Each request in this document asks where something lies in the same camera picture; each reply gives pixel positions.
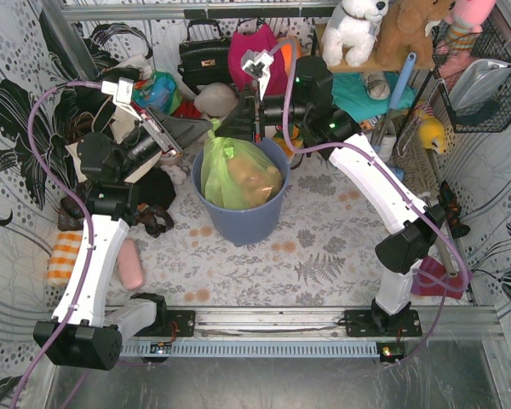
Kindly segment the green trash bag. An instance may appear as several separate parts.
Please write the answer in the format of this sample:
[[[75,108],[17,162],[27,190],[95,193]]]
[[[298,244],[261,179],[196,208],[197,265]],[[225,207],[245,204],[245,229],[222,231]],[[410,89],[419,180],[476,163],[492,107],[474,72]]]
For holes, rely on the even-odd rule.
[[[211,123],[200,170],[203,197],[220,208],[248,210],[277,196],[284,185],[278,167],[256,144],[216,135],[220,120]]]

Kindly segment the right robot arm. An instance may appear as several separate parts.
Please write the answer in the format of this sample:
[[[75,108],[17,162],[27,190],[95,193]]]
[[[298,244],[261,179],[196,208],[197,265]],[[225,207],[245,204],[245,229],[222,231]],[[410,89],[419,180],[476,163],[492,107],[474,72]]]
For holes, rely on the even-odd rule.
[[[313,55],[290,66],[282,95],[265,94],[272,77],[273,53],[248,50],[238,67],[252,83],[226,117],[219,132],[246,141],[261,141],[267,125],[291,125],[302,131],[311,151],[322,151],[370,201],[389,235],[376,245],[384,267],[380,288],[369,309],[347,313],[343,322],[351,337],[419,337],[418,313],[411,308],[417,269],[435,243],[445,220],[438,206],[428,206],[410,192],[374,151],[349,114],[334,105],[333,75]]]

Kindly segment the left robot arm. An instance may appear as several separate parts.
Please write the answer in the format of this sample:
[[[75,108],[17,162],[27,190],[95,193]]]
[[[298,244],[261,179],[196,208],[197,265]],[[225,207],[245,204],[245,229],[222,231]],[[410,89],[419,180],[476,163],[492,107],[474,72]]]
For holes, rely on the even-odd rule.
[[[106,292],[120,248],[135,222],[139,189],[126,177],[161,152],[179,153],[211,130],[208,120],[176,118],[152,108],[117,144],[89,132],[77,145],[86,194],[73,193],[84,215],[80,250],[65,294],[50,320],[36,323],[33,338],[57,366],[111,370],[123,342],[140,331],[177,333],[164,297],[136,294],[106,314]]]

